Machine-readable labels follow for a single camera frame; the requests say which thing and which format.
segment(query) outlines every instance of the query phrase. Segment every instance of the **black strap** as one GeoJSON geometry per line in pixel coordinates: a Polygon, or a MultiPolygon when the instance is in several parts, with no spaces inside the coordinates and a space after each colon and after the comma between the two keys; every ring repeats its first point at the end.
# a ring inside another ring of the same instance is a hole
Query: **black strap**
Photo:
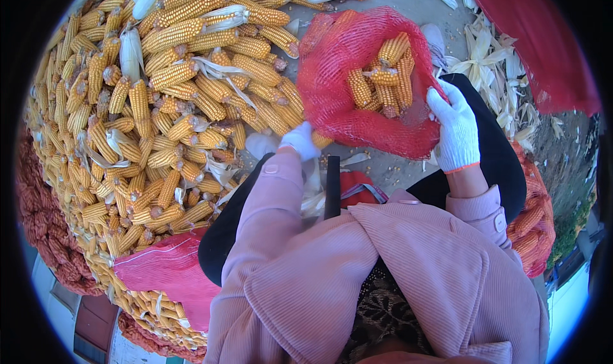
{"type": "Polygon", "coordinates": [[[328,174],[326,177],[326,207],[324,219],[341,215],[341,158],[328,157],[328,174]]]}

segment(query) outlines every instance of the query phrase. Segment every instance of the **person's left hand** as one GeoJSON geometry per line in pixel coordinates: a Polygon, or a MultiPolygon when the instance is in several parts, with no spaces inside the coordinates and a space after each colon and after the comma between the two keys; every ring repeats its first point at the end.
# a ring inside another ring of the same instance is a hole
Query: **person's left hand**
{"type": "Polygon", "coordinates": [[[318,157],[321,150],[313,144],[311,132],[311,124],[305,121],[281,138],[279,148],[292,147],[300,155],[302,162],[318,157]]]}

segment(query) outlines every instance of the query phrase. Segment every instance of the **red cloth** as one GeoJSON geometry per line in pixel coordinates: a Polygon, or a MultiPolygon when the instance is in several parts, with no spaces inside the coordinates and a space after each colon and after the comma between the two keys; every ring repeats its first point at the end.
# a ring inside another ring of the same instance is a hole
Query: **red cloth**
{"type": "Polygon", "coordinates": [[[580,110],[588,116],[602,103],[586,58],[551,0],[476,0],[496,28],[518,38],[522,60],[542,114],[580,110]]]}
{"type": "Polygon", "coordinates": [[[221,291],[202,272],[198,246],[207,229],[180,233],[115,261],[115,274],[132,291],[165,291],[181,302],[192,329],[208,332],[211,301],[221,291]]]}
{"type": "MultiPolygon", "coordinates": [[[[368,176],[364,175],[361,171],[351,171],[341,173],[341,195],[343,192],[349,190],[351,187],[358,183],[366,183],[373,186],[373,181],[368,176]]],[[[370,191],[364,190],[358,192],[355,195],[350,196],[347,199],[341,200],[341,208],[347,208],[347,206],[355,206],[358,203],[375,203],[379,204],[379,201],[375,199],[375,196],[370,191]]]]}

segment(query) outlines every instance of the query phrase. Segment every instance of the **person's right hand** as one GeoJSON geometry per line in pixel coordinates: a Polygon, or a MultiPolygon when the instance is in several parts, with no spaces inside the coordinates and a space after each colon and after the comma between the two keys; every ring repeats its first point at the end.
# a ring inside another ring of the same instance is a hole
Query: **person's right hand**
{"type": "Polygon", "coordinates": [[[451,174],[479,164],[477,122],[460,90],[443,80],[438,82],[451,104],[433,87],[428,89],[426,101],[441,124],[441,139],[435,148],[436,161],[445,174],[451,174]]]}

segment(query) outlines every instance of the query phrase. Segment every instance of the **jacket sleeve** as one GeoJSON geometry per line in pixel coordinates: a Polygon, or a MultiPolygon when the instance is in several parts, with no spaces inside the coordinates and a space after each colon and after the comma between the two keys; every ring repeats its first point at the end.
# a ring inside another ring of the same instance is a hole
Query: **jacket sleeve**
{"type": "Polygon", "coordinates": [[[302,231],[302,194],[302,168],[295,155],[277,154],[266,161],[243,207],[221,273],[221,292],[211,302],[205,363],[282,361],[284,351],[253,311],[243,286],[302,231]]]}
{"type": "Polygon", "coordinates": [[[511,248],[510,239],[506,237],[506,218],[504,208],[500,206],[498,184],[474,198],[458,199],[448,194],[446,209],[461,221],[481,231],[511,259],[519,265],[522,264],[517,252],[511,248]]]}

